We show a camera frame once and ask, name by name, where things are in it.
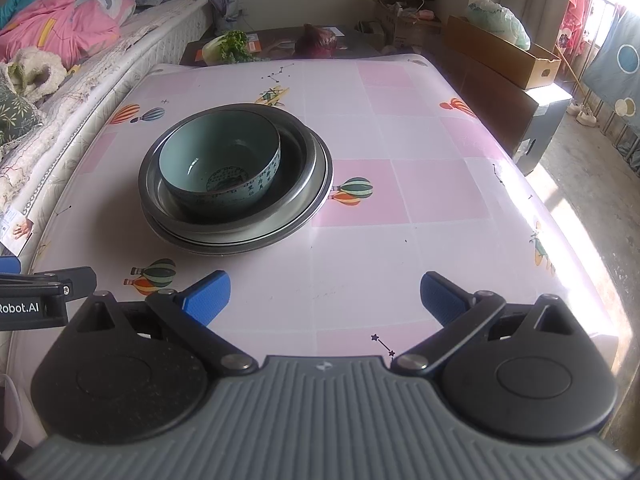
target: concrete floor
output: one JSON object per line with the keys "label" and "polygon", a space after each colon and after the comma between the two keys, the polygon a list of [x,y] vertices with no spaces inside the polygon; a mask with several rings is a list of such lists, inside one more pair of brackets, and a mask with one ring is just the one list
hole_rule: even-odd
{"label": "concrete floor", "polygon": [[581,259],[620,334],[620,397],[603,430],[640,463],[640,178],[599,128],[565,115],[527,177]]}

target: leafy green vegetable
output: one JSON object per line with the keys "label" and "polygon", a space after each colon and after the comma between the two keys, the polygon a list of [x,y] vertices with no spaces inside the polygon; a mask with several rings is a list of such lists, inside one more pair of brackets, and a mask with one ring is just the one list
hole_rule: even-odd
{"label": "leafy green vegetable", "polygon": [[246,50],[246,34],[242,30],[230,30],[220,41],[220,58],[225,63],[253,61],[254,56]]}

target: green ceramic bowl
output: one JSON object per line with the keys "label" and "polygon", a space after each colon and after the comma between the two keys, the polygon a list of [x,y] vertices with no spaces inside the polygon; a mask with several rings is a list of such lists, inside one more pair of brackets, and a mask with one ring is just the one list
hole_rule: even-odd
{"label": "green ceramic bowl", "polygon": [[280,135],[246,110],[213,108],[174,126],[160,152],[162,180],[187,212],[221,219],[253,205],[280,165]]}

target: shoe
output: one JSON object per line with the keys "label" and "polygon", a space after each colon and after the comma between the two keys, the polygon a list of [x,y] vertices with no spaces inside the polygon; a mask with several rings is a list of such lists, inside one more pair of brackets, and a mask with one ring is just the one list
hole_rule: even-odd
{"label": "shoe", "polygon": [[569,106],[566,109],[566,112],[571,115],[571,117],[577,116],[582,111],[582,104],[578,104],[575,101],[571,101]]}
{"label": "shoe", "polygon": [[584,107],[584,109],[578,114],[575,120],[583,126],[588,126],[590,128],[595,128],[596,126],[598,126],[598,120],[587,106]]}

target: white plastic bag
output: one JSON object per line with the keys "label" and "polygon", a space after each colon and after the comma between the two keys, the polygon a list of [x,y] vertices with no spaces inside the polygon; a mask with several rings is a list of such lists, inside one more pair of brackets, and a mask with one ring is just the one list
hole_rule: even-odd
{"label": "white plastic bag", "polygon": [[529,50],[531,47],[531,40],[520,20],[509,9],[491,0],[469,4],[466,18],[476,27],[483,28],[522,50]]}

